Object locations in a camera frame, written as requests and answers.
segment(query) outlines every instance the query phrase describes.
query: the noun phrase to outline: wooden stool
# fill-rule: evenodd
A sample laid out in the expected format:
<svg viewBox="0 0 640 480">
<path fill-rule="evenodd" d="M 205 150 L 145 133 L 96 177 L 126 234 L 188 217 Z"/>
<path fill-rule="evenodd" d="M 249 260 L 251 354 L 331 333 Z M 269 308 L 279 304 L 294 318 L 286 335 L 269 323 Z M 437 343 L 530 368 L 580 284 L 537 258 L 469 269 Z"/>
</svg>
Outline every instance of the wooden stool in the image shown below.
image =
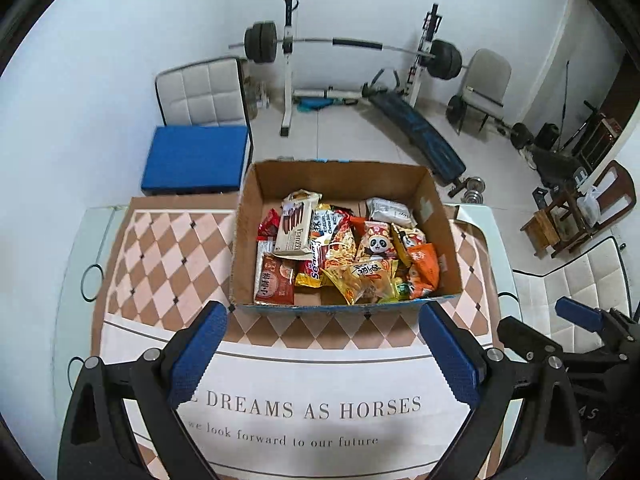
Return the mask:
<svg viewBox="0 0 640 480">
<path fill-rule="evenodd" d="M 529 236 L 535 255 L 541 258 L 546 254 L 547 247 L 553 247 L 560 243 L 560 237 L 553 222 L 544 210 L 533 213 L 533 218 L 524 224 L 521 231 Z"/>
</svg>

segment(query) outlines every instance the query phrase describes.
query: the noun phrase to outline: chair backrest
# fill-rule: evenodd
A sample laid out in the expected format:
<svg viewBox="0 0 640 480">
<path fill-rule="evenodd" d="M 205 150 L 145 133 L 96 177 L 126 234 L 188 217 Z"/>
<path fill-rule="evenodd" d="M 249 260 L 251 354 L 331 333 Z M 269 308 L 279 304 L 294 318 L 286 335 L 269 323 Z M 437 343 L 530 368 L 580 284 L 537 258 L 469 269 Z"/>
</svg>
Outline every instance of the chair backrest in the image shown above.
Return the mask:
<svg viewBox="0 0 640 480">
<path fill-rule="evenodd" d="M 237 57 L 208 59 L 161 72 L 156 76 L 156 95 L 167 126 L 249 124 Z"/>
<path fill-rule="evenodd" d="M 600 192 L 600 218 L 594 226 L 601 230 L 613 224 L 636 205 L 636 187 L 629 172 L 612 160 L 596 179 L 595 187 Z"/>
<path fill-rule="evenodd" d="M 461 88 L 471 86 L 501 103 L 510 78 L 509 62 L 493 50 L 481 48 L 471 58 Z"/>
</svg>

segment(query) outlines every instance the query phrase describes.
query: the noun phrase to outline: white plastic bag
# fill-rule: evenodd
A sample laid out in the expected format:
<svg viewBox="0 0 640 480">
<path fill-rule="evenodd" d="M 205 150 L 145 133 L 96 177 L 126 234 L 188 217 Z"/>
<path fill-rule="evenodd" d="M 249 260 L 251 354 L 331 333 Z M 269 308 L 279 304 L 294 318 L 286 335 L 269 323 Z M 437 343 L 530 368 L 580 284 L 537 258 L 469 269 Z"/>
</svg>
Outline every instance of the white plastic bag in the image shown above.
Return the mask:
<svg viewBox="0 0 640 480">
<path fill-rule="evenodd" d="M 584 196 L 575 201 L 589 227 L 593 227 L 600 220 L 600 204 L 597 200 L 599 194 L 598 188 L 591 186 Z"/>
<path fill-rule="evenodd" d="M 400 227 L 416 227 L 418 225 L 409 208 L 399 202 L 374 197 L 367 199 L 367 208 L 370 220 L 388 222 Z"/>
</svg>

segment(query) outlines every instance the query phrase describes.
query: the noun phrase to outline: blue cushion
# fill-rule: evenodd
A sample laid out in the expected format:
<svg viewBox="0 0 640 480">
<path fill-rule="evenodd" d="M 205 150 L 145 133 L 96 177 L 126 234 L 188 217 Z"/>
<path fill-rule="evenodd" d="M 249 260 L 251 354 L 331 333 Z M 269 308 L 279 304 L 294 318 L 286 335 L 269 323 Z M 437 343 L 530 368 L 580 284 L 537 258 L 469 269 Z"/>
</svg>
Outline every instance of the blue cushion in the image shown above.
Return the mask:
<svg viewBox="0 0 640 480">
<path fill-rule="evenodd" d="M 146 160 L 145 194 L 240 189 L 246 126 L 159 126 Z"/>
</svg>

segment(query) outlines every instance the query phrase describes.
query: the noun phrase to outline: blue gripper pad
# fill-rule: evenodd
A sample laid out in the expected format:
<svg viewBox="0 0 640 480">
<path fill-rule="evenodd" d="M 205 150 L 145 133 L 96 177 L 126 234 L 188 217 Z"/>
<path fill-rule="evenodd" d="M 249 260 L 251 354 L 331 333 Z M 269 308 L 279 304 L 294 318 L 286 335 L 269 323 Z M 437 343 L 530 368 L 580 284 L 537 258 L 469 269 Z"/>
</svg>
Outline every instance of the blue gripper pad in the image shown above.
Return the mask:
<svg viewBox="0 0 640 480">
<path fill-rule="evenodd" d="M 167 400 L 173 409 L 191 400 L 225 332 L 226 308 L 215 302 L 171 369 L 171 390 Z"/>
<path fill-rule="evenodd" d="M 429 301 L 423 304 L 420 309 L 418 316 L 420 334 L 429 345 L 453 396 L 458 402 L 464 402 L 471 409 L 474 409 L 480 402 L 478 369 L 462 350 L 454 335 L 447 329 L 430 303 L 435 302 Z"/>
<path fill-rule="evenodd" d="M 570 300 L 567 297 L 556 301 L 556 314 L 589 332 L 600 332 L 602 330 L 602 311 Z"/>
</svg>

